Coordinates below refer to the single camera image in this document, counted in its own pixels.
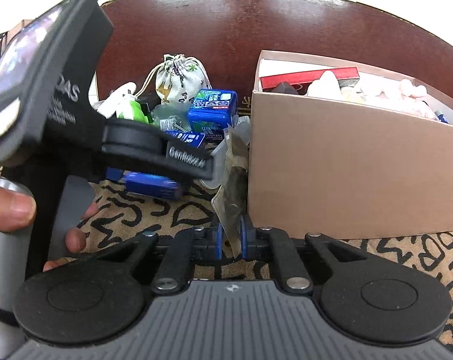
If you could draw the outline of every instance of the blue marker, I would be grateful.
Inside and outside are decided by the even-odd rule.
[[[446,124],[450,124],[450,122],[448,121],[448,119],[446,118],[446,116],[444,114],[442,114],[441,111],[436,111],[435,112],[435,115],[438,117],[438,119],[443,122],[443,123],[446,123]]]

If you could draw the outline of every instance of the human hand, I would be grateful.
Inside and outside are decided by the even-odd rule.
[[[89,218],[97,212],[98,206],[93,202],[82,218]],[[11,232],[30,225],[35,218],[35,213],[36,203],[32,197],[0,188],[0,231]],[[85,234],[78,228],[72,228],[65,236],[65,243],[70,252],[79,253],[86,246]],[[65,259],[48,261],[43,271],[56,268],[66,262]]]

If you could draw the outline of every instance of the blue box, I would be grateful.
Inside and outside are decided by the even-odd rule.
[[[204,145],[205,134],[203,133],[187,133],[176,130],[168,130],[166,133],[196,148],[201,148]],[[106,170],[108,180],[119,181],[124,174],[125,172],[121,169],[108,168]],[[140,172],[127,172],[124,181],[126,192],[168,200],[179,200],[183,196],[183,191],[188,188],[188,186],[181,185],[168,177]]]
[[[206,134],[206,140],[219,143],[225,138],[223,129],[238,120],[238,101],[235,91],[202,89],[187,113],[194,132]]]

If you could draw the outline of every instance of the brown cloth with black pattern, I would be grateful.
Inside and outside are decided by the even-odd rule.
[[[93,187],[100,211],[78,225],[88,237],[85,252],[106,248],[145,230],[174,235],[194,225],[208,226],[213,217],[210,201],[215,193],[197,184],[178,202],[126,193],[122,184],[111,181],[102,181],[93,184]],[[453,299],[453,232],[403,238],[356,239],[347,243],[434,276],[449,289]],[[268,278],[269,274],[263,262],[236,262],[227,256],[221,267],[197,266],[195,277],[263,279]],[[440,341],[453,351],[453,307]]]

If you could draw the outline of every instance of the clear plastic bag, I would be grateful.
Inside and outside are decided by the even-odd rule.
[[[233,256],[237,257],[242,251],[240,216],[247,211],[250,153],[245,142],[232,127],[228,127],[225,143],[225,174],[211,205],[225,230]]]

